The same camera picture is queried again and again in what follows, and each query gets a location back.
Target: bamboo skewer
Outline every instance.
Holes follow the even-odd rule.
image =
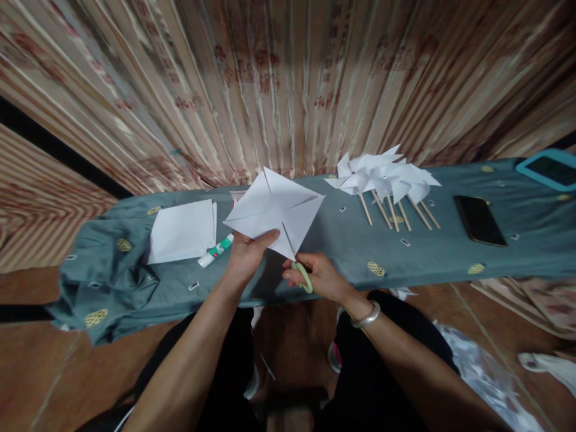
[[[408,218],[406,217],[406,213],[404,212],[404,207],[402,207],[402,200],[398,200],[398,207],[400,207],[400,212],[402,213],[402,217],[404,218],[404,222],[406,223],[406,228],[408,228],[408,231],[412,231],[412,228],[410,228],[410,222],[408,222]]]
[[[426,225],[426,227],[432,231],[432,227],[430,226],[430,224],[428,223],[428,221],[426,220],[426,218],[424,217],[424,215],[422,214],[422,211],[420,210],[420,207],[418,207],[417,204],[414,204],[414,201],[412,201],[410,199],[410,197],[408,197],[408,201],[410,201],[410,204],[412,204],[412,206],[414,207],[414,210],[416,210],[416,212],[418,212],[418,214],[420,215],[420,218],[422,219],[422,221],[424,222],[424,224]]]
[[[366,217],[368,218],[368,223],[372,225],[372,219],[370,218],[370,213],[368,213],[368,208],[366,207],[366,203],[364,202],[364,197],[361,193],[358,194],[360,197],[360,201],[362,202],[362,207],[364,207],[364,212],[366,213]]]
[[[390,221],[388,220],[388,215],[386,214],[384,207],[382,207],[382,204],[380,204],[380,198],[378,198],[376,191],[374,191],[373,189],[372,189],[372,196],[376,200],[376,204],[378,204],[378,208],[380,209],[382,216],[384,216],[384,222],[386,222],[386,225],[388,225],[388,228],[392,229],[392,225],[390,225]]]
[[[396,232],[400,232],[400,229],[398,229],[398,222],[396,222],[396,213],[394,213],[394,206],[392,205],[392,200],[390,199],[390,195],[388,195],[388,205],[390,206],[390,213],[392,214],[392,220],[394,221],[394,226],[396,227]]]
[[[434,225],[436,225],[436,228],[440,229],[440,224],[438,223],[436,218],[432,215],[432,212],[428,210],[428,207],[426,207],[424,201],[422,201],[422,207],[424,207],[424,210],[426,210],[426,213],[428,213],[428,216],[430,216],[430,219],[432,219],[432,222],[434,223]]]

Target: gray-blue tablecloth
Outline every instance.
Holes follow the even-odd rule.
[[[367,223],[357,196],[333,189],[328,175],[295,182],[326,195],[301,252],[324,252],[358,289],[417,286],[511,275],[565,278],[576,275],[576,200],[514,171],[516,159],[429,169],[442,187],[426,198],[441,229],[428,230],[403,200],[412,225],[408,232],[389,230],[372,198],[365,199],[373,226]],[[61,295],[47,309],[61,328],[85,328],[94,344],[112,342],[147,326],[178,320],[197,310],[222,276],[229,252],[207,268],[196,259],[146,266],[156,207],[212,199],[218,203],[217,241],[230,233],[221,222],[232,208],[231,190],[180,191],[124,199],[81,228],[72,257],[61,267]],[[468,239],[454,195],[481,197],[509,247],[498,248]],[[410,246],[405,246],[405,239]],[[130,250],[119,248],[128,242]],[[246,288],[242,307],[315,298],[281,279],[284,257],[268,250]],[[374,262],[386,271],[379,277]],[[471,275],[474,270],[481,273]],[[198,282],[193,290],[189,287]]]

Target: white paper pinwheel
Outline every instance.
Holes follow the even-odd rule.
[[[295,261],[323,199],[324,195],[264,168],[224,224],[250,238],[279,230],[280,237],[270,249]]]
[[[329,185],[350,195],[375,189],[380,199],[391,192],[391,184],[383,177],[384,168],[402,155],[395,154],[397,145],[381,155],[363,155],[350,160],[348,153],[336,165],[337,179],[325,179]]]
[[[394,204],[406,195],[413,203],[419,203],[430,193],[430,186],[442,186],[432,174],[413,164],[393,165],[385,170],[385,175],[392,185]]]

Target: glue stick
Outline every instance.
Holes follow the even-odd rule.
[[[233,241],[234,241],[234,233],[228,234],[224,240],[222,240],[220,243],[218,243],[216,246],[214,246],[212,249],[210,249],[208,252],[202,255],[198,259],[198,264],[200,264],[204,268],[208,267],[212,263],[212,261],[214,261],[217,257],[222,255],[222,252],[224,252],[232,245]]]

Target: black phone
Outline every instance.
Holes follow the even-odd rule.
[[[455,195],[454,199],[471,240],[498,247],[508,246],[486,201],[462,195]]]

